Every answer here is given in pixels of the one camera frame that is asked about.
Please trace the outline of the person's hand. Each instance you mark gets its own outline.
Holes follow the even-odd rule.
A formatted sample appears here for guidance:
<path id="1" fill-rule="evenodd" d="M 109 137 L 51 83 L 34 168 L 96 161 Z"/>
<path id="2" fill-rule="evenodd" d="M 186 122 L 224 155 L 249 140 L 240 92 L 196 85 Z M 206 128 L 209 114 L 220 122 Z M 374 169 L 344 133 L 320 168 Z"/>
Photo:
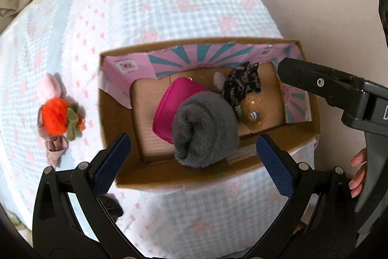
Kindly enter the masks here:
<path id="1" fill-rule="evenodd" d="M 351 193 L 351 197 L 357 197 L 363 189 L 364 186 L 364 178 L 366 176 L 366 161 L 367 161 L 367 149 L 362 149 L 358 154 L 353 156 L 349 164 L 351 167 L 356 168 L 359 167 L 357 172 L 353 175 L 353 178 L 349 182 L 349 189 Z"/>

